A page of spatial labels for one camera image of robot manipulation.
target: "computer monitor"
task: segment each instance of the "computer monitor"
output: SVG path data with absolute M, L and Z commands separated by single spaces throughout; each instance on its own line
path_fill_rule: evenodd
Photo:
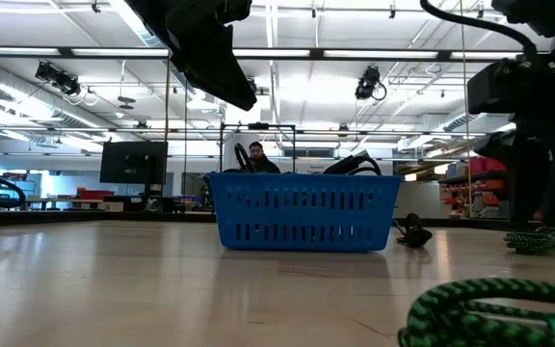
M 100 182 L 164 184 L 164 150 L 163 143 L 106 143 L 102 151 Z

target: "floor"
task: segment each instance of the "floor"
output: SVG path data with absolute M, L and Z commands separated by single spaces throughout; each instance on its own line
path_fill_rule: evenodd
M 395 346 L 412 301 L 437 284 L 555 281 L 555 251 L 434 232 L 424 250 L 305 254 L 225 250 L 215 225 L 0 227 L 0 346 Z

